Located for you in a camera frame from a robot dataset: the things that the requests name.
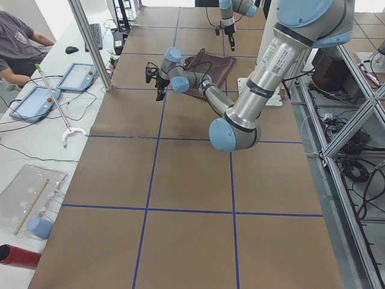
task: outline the red cup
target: red cup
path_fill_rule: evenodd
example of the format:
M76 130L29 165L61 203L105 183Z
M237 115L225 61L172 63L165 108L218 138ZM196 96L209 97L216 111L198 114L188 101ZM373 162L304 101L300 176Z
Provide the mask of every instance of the red cup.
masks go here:
M35 270L39 263L40 253L31 252L12 245L0 246L0 264Z

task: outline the white table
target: white table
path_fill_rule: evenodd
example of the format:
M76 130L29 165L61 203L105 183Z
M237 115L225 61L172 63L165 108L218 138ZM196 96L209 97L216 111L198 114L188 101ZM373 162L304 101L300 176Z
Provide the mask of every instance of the white table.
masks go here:
M103 49L100 54L105 64L111 56L110 52L113 51L113 38L109 28L104 28L103 25L106 20L111 19L111 14L106 9L103 12L87 16L89 23L100 23L102 28L103 37ZM67 55L65 48L67 46L76 46L79 48L78 52ZM89 52L84 50L84 41L79 32L76 22L69 25L68 29L61 36L61 38L52 47L47 57L43 60L40 67L44 71L46 76L49 75L63 75L72 63L93 63ZM35 72L31 78L40 77L38 72ZM48 78L49 84L53 87L59 82L59 78ZM44 85L43 81L36 81L39 85ZM27 84L23 90L19 93L17 99L22 99L33 87L34 83ZM88 89L93 95L83 93L74 101L71 101L68 105L63 105L63 111L66 116L78 119L82 116L86 107L92 102L92 106L87 109L84 117L79 121L69 120L69 123L73 127L80 127L90 132L90 128L96 118L99 111L102 99L105 94L105 89L101 80L98 78L94 84ZM59 103L65 104L66 102L77 96L78 93L62 93ZM8 123L12 119L8 114L8 110L0 119L0 131L8 129L15 129L21 126L25 126L28 123L16 122ZM51 111L49 117L59 116L58 110ZM65 132L66 126L62 118L57 119L44 119L41 122L29 126L24 129L20 129L12 132L0 132L0 143L14 149L18 149L27 155L39 157L42 159L54 158L61 160L79 160L83 148L86 144L87 137L81 133L76 133L67 138L67 147L63 148L61 136ZM40 161L27 158L16 151L10 151L0 146L0 192L3 192L7 185L14 179L17 173L25 164L46 167L48 169L60 170L68 174L67 179L61 187L61 191L65 193L71 182L73 174L75 172L76 163L57 162L57 161ZM42 252L45 247L45 241L31 240L26 237L18 237L10 234L6 234L4 230L0 228L0 244L11 244L14 246L22 247L24 249L32 250L35 252ZM0 266L0 284L1 288L6 289L25 289L28 287L29 282L34 274L33 270L20 269L10 266Z

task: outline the gray shirt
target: gray shirt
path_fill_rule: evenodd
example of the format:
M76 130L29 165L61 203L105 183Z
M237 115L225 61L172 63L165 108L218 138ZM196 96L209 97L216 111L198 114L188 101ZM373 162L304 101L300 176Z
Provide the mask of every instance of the gray shirt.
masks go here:
M31 76L44 54L29 41L34 31L20 19L0 11L0 71L11 68L15 74Z

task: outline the wooden stick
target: wooden stick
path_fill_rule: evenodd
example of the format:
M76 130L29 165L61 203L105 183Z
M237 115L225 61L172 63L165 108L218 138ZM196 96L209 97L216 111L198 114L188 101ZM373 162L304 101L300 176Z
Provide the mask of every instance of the wooden stick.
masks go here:
M26 218L28 218L29 214L31 213L32 209L34 208L37 200L40 198L40 196L42 195L43 191L45 190L45 188L47 187L49 183L49 179L46 179L45 180L45 183L43 184L42 188L40 189L40 191L37 193L34 201L32 202L31 206L28 208L28 211L25 213L25 216L24 218L22 219L22 221L19 223L19 225L17 226L17 228L14 230L13 234L14 235L17 235L17 233L19 233L20 229L22 228L23 224L25 223L25 220Z

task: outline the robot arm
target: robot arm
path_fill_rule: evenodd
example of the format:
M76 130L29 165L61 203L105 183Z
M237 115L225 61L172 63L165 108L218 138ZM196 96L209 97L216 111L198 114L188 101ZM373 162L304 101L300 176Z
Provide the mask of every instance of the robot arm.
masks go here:
M205 74L184 71L177 48L169 48L157 71L146 68L147 82L156 79L159 95L171 83L174 91L197 89L220 116L209 128L210 141L223 152L247 149L260 138L257 121L302 50L346 43L353 31L354 0L280 0L274 38L233 103Z
M235 41L233 34L235 33L234 12L247 17L254 17L257 7L252 0L219 0L219 7L221 8L221 21L215 27L217 36L220 30L229 38L231 51L235 50Z

